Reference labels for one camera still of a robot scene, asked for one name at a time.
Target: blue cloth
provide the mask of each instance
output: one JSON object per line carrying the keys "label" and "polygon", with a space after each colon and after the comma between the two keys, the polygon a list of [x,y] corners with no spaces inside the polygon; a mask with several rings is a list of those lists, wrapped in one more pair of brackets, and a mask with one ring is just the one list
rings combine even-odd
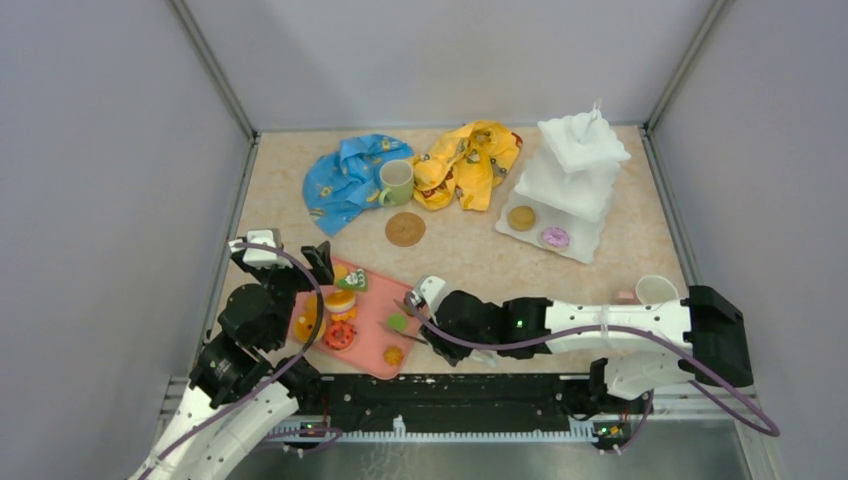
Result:
{"label": "blue cloth", "polygon": [[412,149],[385,135],[342,140],[339,150],[319,158],[303,179],[303,201],[329,236],[366,208],[380,206],[380,169],[390,160],[409,158]]}

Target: metal floor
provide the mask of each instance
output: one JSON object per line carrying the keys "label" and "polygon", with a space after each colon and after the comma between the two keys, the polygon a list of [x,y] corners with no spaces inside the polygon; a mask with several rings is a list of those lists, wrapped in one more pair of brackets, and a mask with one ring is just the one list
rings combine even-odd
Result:
{"label": "metal floor", "polygon": [[230,480],[344,479],[748,480],[731,422],[649,422],[621,457],[585,444],[339,444],[298,460],[252,454]]}

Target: toy donut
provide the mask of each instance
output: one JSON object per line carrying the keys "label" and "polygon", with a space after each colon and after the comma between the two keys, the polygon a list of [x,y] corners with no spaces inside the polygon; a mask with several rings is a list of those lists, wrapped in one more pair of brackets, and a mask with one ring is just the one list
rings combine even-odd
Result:
{"label": "toy donut", "polygon": [[339,352],[350,348],[356,338],[356,330],[347,322],[333,322],[324,332],[324,344]]}

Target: toy cookie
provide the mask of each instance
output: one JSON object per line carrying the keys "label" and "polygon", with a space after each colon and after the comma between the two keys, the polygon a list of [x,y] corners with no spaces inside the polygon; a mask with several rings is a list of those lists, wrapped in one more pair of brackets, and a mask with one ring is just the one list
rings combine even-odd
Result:
{"label": "toy cookie", "polygon": [[356,330],[346,322],[333,322],[324,332],[324,344],[337,352],[350,348],[355,339]]}
{"label": "toy cookie", "polygon": [[397,367],[401,364],[401,362],[403,362],[403,350],[401,350],[398,346],[389,345],[386,348],[386,351],[383,352],[383,361],[385,361],[387,365]]}
{"label": "toy cookie", "polygon": [[548,250],[561,252],[571,245],[571,237],[559,227],[548,227],[539,234],[539,243]]}
{"label": "toy cookie", "polygon": [[530,207],[515,207],[507,214],[506,221],[516,232],[526,232],[536,225],[536,212]]}

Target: toy burger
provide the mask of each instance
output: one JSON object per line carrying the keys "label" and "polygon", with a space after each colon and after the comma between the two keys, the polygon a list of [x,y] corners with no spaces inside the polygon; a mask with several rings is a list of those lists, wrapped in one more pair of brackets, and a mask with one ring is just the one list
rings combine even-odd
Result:
{"label": "toy burger", "polygon": [[347,322],[356,318],[356,294],[350,290],[339,290],[327,295],[324,306],[333,322]]}

